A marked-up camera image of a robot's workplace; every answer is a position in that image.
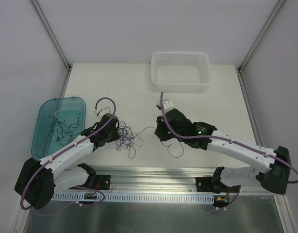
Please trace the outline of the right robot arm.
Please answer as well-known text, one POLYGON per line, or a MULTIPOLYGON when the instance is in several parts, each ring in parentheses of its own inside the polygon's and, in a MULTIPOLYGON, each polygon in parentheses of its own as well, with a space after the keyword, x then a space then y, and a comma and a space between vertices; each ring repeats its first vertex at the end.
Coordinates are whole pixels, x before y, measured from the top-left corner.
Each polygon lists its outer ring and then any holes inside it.
POLYGON ((158 116, 156 122, 154 133, 161 142, 175 138, 191 148, 218 152, 248 165, 217 167, 211 179, 216 193, 227 187, 256 183, 274 194, 286 193, 291 163, 287 148, 271 149, 238 141, 213 125, 191 122, 176 108, 158 116))

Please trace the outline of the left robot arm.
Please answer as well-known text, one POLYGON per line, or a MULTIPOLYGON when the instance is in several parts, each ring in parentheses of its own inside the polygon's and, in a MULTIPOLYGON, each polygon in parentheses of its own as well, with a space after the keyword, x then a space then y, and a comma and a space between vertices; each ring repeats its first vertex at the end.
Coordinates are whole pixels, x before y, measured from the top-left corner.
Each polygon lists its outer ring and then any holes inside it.
POLYGON ((21 196, 21 209, 41 209, 56 193, 74 186, 92 188, 96 183, 93 168, 85 163, 71 170, 68 167, 106 143, 118 140, 118 124, 118 117, 106 113, 56 153, 39 160, 26 160, 15 185, 15 191, 21 196))

